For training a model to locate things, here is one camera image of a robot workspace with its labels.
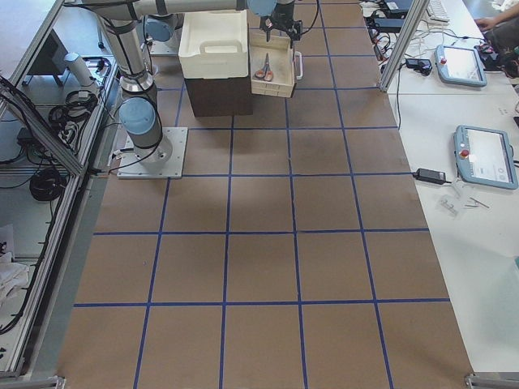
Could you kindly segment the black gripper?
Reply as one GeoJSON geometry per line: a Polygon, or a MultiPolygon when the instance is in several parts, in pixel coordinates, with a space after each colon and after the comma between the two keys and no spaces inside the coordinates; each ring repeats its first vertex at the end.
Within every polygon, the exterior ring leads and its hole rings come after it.
{"type": "Polygon", "coordinates": [[[302,36],[302,21],[294,18],[295,1],[275,1],[275,6],[266,15],[261,15],[259,28],[266,34],[266,41],[271,39],[271,31],[276,29],[284,32],[290,38],[290,48],[294,41],[300,41],[302,36]]]}

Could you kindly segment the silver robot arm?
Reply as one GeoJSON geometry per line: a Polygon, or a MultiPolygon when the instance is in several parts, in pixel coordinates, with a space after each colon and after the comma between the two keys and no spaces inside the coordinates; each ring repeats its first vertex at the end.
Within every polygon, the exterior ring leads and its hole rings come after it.
{"type": "Polygon", "coordinates": [[[150,15],[144,22],[145,32],[154,41],[178,45],[184,14],[150,15]]]}
{"type": "Polygon", "coordinates": [[[196,117],[250,115],[251,65],[246,13],[259,16],[265,33],[302,35],[292,1],[78,1],[93,12],[120,67],[124,102],[119,110],[135,158],[143,165],[166,162],[173,145],[165,137],[157,108],[157,86],[146,65],[137,25],[167,27],[184,16],[180,62],[196,117]]]}

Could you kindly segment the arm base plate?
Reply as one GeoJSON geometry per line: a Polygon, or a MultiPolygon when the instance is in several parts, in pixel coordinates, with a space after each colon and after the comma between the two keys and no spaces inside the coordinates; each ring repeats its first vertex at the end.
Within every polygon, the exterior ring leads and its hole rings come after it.
{"type": "Polygon", "coordinates": [[[127,136],[121,159],[121,168],[117,170],[120,179],[162,179],[182,177],[183,163],[187,146],[188,129],[186,127],[164,127],[163,137],[158,148],[151,156],[141,161],[151,152],[133,148],[130,136],[127,136]]]}
{"type": "Polygon", "coordinates": [[[179,49],[179,42],[174,39],[168,41],[152,40],[150,53],[152,56],[177,56],[179,49]]]}

